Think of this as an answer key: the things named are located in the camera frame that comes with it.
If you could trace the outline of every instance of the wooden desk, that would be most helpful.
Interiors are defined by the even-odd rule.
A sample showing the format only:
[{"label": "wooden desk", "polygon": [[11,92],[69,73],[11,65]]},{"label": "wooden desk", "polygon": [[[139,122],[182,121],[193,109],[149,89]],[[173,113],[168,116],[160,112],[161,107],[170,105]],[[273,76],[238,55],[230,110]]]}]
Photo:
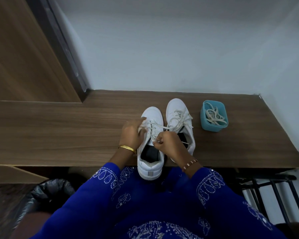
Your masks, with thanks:
[{"label": "wooden desk", "polygon": [[[102,166],[117,149],[125,121],[149,106],[165,119],[173,98],[182,99],[194,118],[194,156],[202,165],[299,168],[299,153],[258,95],[105,90],[92,91],[83,104],[0,101],[0,165]],[[201,128],[204,100],[225,104],[227,128],[218,133]]]}]

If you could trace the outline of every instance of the white shoe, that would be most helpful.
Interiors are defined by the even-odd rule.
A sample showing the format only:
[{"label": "white shoe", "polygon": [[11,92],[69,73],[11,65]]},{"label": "white shoe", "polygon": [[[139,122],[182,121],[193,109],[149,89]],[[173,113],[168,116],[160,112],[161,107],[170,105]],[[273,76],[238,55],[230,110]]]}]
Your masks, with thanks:
[{"label": "white shoe", "polygon": [[166,121],[169,131],[184,133],[188,144],[187,150],[192,155],[196,146],[193,135],[192,117],[182,100],[175,98],[168,103]]},{"label": "white shoe", "polygon": [[[142,117],[147,117],[142,123],[142,126],[147,127],[147,133],[145,133],[144,141],[137,150],[137,170],[143,179],[155,180],[161,175],[164,165],[164,154],[154,148],[153,145],[158,134],[164,130],[163,116],[158,108],[151,106],[143,112]],[[146,153],[152,155],[152,158],[145,156]]]}]

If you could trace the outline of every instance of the person's left hand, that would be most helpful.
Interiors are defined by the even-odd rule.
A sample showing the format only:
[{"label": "person's left hand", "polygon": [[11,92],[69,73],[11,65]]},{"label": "person's left hand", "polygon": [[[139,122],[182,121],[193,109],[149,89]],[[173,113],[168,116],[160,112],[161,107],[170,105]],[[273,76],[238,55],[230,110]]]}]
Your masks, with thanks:
[{"label": "person's left hand", "polygon": [[134,150],[137,150],[144,140],[144,134],[147,132],[143,127],[139,132],[138,128],[146,117],[127,121],[123,128],[119,146],[125,145]]}]

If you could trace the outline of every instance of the black insole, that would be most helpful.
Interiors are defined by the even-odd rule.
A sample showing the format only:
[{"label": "black insole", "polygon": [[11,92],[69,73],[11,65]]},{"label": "black insole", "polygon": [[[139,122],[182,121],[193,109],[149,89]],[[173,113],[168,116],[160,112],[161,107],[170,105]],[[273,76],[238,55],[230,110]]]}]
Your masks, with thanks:
[{"label": "black insole", "polygon": [[[187,142],[187,139],[183,132],[177,134],[182,142]],[[188,144],[183,143],[185,148],[188,148]],[[141,153],[141,159],[149,163],[159,161],[158,150],[154,146],[145,145],[143,152]]]}]

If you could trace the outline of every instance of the teal container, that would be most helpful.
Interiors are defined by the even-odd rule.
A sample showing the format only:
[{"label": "teal container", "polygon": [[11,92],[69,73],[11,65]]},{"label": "teal container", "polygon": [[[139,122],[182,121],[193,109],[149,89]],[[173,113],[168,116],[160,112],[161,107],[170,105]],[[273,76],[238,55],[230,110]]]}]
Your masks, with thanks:
[{"label": "teal container", "polygon": [[[211,109],[211,106],[209,104],[206,104],[206,103],[210,103],[213,107],[216,106],[218,108],[219,114],[225,118],[225,121],[227,122],[227,124],[225,124],[225,125],[215,125],[215,124],[209,123],[206,119],[205,110]],[[227,118],[225,105],[223,103],[219,102],[219,101],[210,101],[210,100],[204,101],[203,107],[201,108],[201,111],[200,111],[200,122],[201,122],[201,127],[204,130],[211,131],[211,132],[219,132],[223,128],[227,127],[228,126],[228,118]]]}]

